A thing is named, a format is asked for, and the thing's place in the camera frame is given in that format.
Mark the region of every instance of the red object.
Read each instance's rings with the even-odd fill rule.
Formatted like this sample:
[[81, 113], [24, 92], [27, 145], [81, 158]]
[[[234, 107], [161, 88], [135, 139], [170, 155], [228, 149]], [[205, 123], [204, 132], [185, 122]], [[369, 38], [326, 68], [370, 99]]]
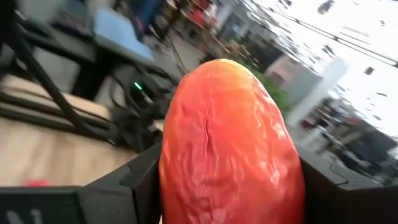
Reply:
[[356, 118], [349, 118], [349, 119], [347, 120], [347, 122], [349, 122], [349, 124], [358, 124], [358, 123], [359, 123], [359, 120], [356, 119]]
[[210, 5], [208, 0], [195, 0], [195, 2], [203, 9], [207, 9], [207, 7]]
[[303, 128], [303, 129], [311, 129], [311, 128], [313, 128], [313, 124], [311, 124], [309, 121], [307, 121], [307, 120], [302, 120], [301, 121], [301, 127]]
[[302, 224], [304, 180], [282, 115], [240, 64], [184, 77], [165, 119], [163, 224]]
[[217, 23], [217, 20], [215, 18], [211, 18], [210, 25], [215, 26], [216, 23]]
[[191, 19], [201, 26], [205, 25], [205, 21], [203, 20], [203, 12], [200, 9], [195, 9], [193, 14], [191, 15]]
[[26, 187], [49, 187], [50, 183], [46, 180], [29, 180], [26, 184]]

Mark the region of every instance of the green led light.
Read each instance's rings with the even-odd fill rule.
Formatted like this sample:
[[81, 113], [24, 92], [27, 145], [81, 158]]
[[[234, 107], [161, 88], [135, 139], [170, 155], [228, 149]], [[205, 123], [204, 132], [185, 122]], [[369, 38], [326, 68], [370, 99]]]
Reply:
[[137, 87], [137, 89], [142, 90], [142, 87], [138, 83], [134, 83], [134, 85]]

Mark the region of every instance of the white sky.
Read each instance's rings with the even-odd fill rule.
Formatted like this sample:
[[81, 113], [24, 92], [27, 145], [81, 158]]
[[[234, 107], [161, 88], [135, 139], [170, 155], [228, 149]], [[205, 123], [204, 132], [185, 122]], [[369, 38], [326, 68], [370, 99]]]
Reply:
[[[254, 1], [264, 7], [277, 9], [277, 0]], [[396, 16], [398, 2], [391, 0], [335, 0], [332, 9], [327, 14], [320, 15], [317, 9], [325, 0], [291, 1], [292, 7], [284, 10], [284, 14], [398, 61], [398, 16]], [[288, 27], [288, 30], [292, 32], [291, 38], [296, 43], [299, 45], [305, 43], [312, 53], [320, 55], [319, 51], [322, 46], [328, 44], [337, 56], [347, 60], [350, 68], [347, 75], [339, 81], [340, 86], [350, 89], [345, 93], [345, 98], [365, 115], [365, 120], [388, 135], [398, 136], [398, 68], [345, 47], [283, 17], [272, 15], [270, 11], [267, 12]], [[386, 23], [384, 27], [381, 26], [380, 20]], [[343, 29], [343, 26], [354, 28], [367, 34], [368, 37]], [[350, 39], [339, 32], [354, 36], [367, 44]], [[370, 76], [364, 74], [368, 67], [375, 69]], [[387, 97], [380, 96], [376, 94], [377, 92], [385, 93]]]

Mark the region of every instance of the wooden board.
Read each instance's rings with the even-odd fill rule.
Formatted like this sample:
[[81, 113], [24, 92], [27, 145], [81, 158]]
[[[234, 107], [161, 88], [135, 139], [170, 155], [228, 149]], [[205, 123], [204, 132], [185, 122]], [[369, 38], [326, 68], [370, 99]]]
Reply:
[[[8, 76], [0, 86], [10, 95], [57, 107], [11, 88], [48, 96], [35, 83]], [[71, 105], [109, 119], [104, 106], [64, 95]], [[0, 186], [24, 185], [32, 179], [44, 179], [51, 185], [85, 185], [136, 157], [133, 151], [116, 149], [103, 141], [4, 118], [0, 118], [0, 142]]]

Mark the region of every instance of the printed number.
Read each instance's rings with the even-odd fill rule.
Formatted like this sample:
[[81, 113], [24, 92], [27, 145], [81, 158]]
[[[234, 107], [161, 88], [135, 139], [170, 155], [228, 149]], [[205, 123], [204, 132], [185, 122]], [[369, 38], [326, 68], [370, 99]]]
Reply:
[[[30, 215], [33, 218], [34, 224], [43, 224], [42, 213], [39, 210], [32, 209], [30, 211]], [[8, 224], [25, 224], [22, 221], [21, 217], [16, 212], [7, 211], [6, 217], [7, 217]]]

